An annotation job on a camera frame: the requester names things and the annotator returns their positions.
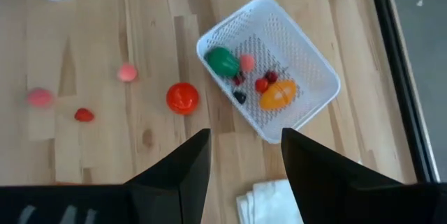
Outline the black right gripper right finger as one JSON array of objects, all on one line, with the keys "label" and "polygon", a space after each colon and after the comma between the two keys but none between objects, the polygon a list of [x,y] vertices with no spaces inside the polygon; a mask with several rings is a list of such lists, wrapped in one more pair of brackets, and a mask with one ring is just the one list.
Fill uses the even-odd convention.
[{"label": "black right gripper right finger", "polygon": [[292,128],[281,152],[305,224],[447,224],[447,183],[402,184]]}]

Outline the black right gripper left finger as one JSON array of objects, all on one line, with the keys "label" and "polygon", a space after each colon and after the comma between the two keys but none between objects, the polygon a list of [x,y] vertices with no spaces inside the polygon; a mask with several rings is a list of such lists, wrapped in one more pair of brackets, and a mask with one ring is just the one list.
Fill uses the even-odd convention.
[{"label": "black right gripper left finger", "polygon": [[0,224],[200,224],[211,148],[205,128],[124,184],[0,186]]}]

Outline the red toy tomato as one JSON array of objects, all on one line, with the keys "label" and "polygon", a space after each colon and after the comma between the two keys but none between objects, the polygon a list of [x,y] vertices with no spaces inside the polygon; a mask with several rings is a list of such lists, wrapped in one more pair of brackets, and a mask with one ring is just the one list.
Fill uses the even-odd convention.
[{"label": "red toy tomato", "polygon": [[168,107],[177,114],[191,114],[199,104],[198,90],[188,82],[172,85],[166,94]]}]

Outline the orange toy fruit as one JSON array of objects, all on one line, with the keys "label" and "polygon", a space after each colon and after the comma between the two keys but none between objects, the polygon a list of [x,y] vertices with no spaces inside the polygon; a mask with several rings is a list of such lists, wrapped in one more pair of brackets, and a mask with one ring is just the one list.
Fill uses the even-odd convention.
[{"label": "orange toy fruit", "polygon": [[282,80],[270,85],[259,100],[263,110],[278,110],[288,106],[297,93],[297,85],[293,80]]}]

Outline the red toy raspberry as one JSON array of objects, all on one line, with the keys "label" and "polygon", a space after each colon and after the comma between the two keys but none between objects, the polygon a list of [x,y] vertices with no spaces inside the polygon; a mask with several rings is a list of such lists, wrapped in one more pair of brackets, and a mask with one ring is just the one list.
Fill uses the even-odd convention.
[{"label": "red toy raspberry", "polygon": [[95,118],[94,113],[87,108],[79,108],[75,114],[74,119],[79,122],[90,122],[93,121]]}]

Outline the bright red toy cherry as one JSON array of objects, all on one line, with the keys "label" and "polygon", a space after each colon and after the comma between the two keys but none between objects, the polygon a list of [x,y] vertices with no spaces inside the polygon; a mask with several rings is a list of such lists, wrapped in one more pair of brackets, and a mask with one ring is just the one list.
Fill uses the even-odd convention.
[{"label": "bright red toy cherry", "polygon": [[258,93],[263,94],[269,87],[269,82],[265,78],[259,78],[255,81],[255,89]]}]

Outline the pink toy peach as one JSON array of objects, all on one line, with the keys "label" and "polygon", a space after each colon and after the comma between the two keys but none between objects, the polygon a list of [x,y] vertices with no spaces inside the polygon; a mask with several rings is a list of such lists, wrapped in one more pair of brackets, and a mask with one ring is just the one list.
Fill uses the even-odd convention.
[{"label": "pink toy peach", "polygon": [[137,76],[137,69],[131,64],[123,64],[117,72],[117,77],[122,82],[132,82]]},{"label": "pink toy peach", "polygon": [[53,103],[54,96],[47,89],[36,88],[31,90],[27,95],[28,104],[39,107],[47,108]]},{"label": "pink toy peach", "polygon": [[251,72],[256,66],[256,60],[252,54],[242,54],[240,56],[240,68],[244,72]]}]

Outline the green toy pepper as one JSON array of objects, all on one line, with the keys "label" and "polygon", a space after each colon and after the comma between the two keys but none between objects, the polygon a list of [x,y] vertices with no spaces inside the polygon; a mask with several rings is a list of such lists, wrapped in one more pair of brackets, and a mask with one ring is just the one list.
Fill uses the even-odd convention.
[{"label": "green toy pepper", "polygon": [[240,71],[239,60],[226,48],[214,47],[205,54],[210,68],[222,77],[234,77]]}]

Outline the white folded cloth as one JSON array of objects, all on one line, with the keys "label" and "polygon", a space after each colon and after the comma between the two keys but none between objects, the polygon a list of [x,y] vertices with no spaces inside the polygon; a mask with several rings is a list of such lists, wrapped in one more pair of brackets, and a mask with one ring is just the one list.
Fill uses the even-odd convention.
[{"label": "white folded cloth", "polygon": [[304,224],[288,179],[254,184],[236,202],[240,224]]}]

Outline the white perforated plastic basket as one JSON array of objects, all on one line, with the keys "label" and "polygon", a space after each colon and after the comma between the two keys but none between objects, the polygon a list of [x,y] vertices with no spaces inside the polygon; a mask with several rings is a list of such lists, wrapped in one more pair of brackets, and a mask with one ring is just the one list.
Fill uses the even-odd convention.
[{"label": "white perforated plastic basket", "polygon": [[[205,60],[214,47],[224,47],[236,58],[252,54],[255,69],[235,86],[228,77],[217,75]],[[334,68],[310,41],[298,24],[275,0],[251,0],[204,33],[196,43],[198,58],[219,88],[262,139],[281,141],[283,128],[299,130],[339,93],[340,79]],[[293,80],[297,93],[293,101],[278,110],[263,110],[255,81],[275,70],[280,80]],[[246,94],[241,105],[235,91]]]}]

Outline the black metal table frame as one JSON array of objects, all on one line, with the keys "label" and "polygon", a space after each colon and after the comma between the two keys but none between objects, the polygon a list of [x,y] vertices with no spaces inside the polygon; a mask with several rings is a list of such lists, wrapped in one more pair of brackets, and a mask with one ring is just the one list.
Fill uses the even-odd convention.
[{"label": "black metal table frame", "polygon": [[416,178],[440,182],[394,0],[374,0]]}]

